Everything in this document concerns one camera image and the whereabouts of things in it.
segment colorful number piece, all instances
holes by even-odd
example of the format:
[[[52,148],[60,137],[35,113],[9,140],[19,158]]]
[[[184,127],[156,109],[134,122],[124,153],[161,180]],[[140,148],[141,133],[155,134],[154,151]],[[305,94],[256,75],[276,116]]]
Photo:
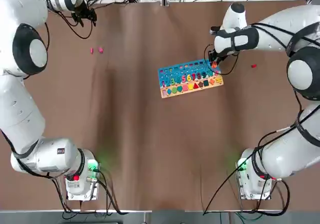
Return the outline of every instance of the colorful number piece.
[[[212,77],[214,75],[214,73],[211,70],[208,70],[206,73],[209,77]]]
[[[166,85],[167,87],[170,86],[170,80],[169,80],[169,79],[166,79],[164,82],[165,82],[165,85]]]
[[[176,78],[176,79],[175,79],[175,82],[176,82],[176,83],[181,83],[181,77],[180,77],[180,76],[176,76],[175,78]]]

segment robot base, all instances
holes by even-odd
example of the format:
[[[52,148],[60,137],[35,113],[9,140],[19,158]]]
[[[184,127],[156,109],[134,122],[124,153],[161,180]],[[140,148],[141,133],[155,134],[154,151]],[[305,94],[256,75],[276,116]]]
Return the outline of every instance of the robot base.
[[[236,167],[238,167],[241,163],[245,161],[245,159],[252,153],[253,149],[246,149],[240,160],[236,163]],[[272,180],[268,179],[265,181],[261,177],[259,177],[253,167],[251,159],[248,159],[245,164],[242,165],[240,171],[236,172],[236,179],[238,182],[239,194],[240,198],[243,200],[260,200],[261,192],[264,187],[262,200],[270,200],[270,190],[272,185]]]
[[[99,189],[97,179],[99,177],[99,173],[93,172],[92,170],[100,170],[100,164],[95,160],[92,152],[87,149],[83,149],[82,151],[84,153],[85,164],[84,169],[79,176],[79,180],[65,180],[67,199],[75,201],[97,200]]]

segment wooden shape sorting board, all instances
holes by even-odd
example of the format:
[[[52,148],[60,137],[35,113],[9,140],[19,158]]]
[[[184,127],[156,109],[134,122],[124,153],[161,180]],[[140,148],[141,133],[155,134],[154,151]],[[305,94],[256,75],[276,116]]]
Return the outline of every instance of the wooden shape sorting board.
[[[208,65],[208,60],[200,59],[158,69],[161,97],[169,98],[223,85],[222,76],[217,74],[220,69],[216,67],[213,73]]]

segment colorful shape piece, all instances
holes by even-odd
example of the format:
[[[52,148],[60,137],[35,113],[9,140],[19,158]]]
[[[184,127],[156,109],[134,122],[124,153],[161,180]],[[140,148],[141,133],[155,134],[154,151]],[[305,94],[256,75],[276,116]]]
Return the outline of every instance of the colorful shape piece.
[[[183,87],[183,90],[184,91],[188,91],[189,90],[188,85],[185,84],[184,87]]]
[[[189,90],[193,90],[193,87],[194,86],[194,84],[193,83],[190,83],[190,84],[188,84],[188,88],[189,88]]]
[[[222,78],[216,78],[215,80],[217,83],[222,83]]]

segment robotic arm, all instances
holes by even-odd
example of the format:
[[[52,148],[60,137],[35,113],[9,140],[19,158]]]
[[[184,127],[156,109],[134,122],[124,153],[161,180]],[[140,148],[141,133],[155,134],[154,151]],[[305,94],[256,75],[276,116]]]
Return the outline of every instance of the robotic arm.
[[[23,77],[43,71],[48,54],[35,30],[48,16],[46,0],[0,0],[0,129],[18,172],[62,172],[71,200],[97,199],[98,163],[67,138],[45,138],[45,120]],[[60,2],[62,9],[68,6]]]
[[[286,51],[289,56],[287,77],[293,89],[312,100],[300,115],[303,124],[264,147],[261,158],[253,149],[243,152],[237,165],[242,199],[266,199],[271,179],[289,177],[320,161],[320,6],[303,5],[289,8],[247,25],[242,4],[233,3],[227,10],[221,27],[212,27],[215,49],[209,52],[211,63],[219,64],[234,52],[248,49]]]

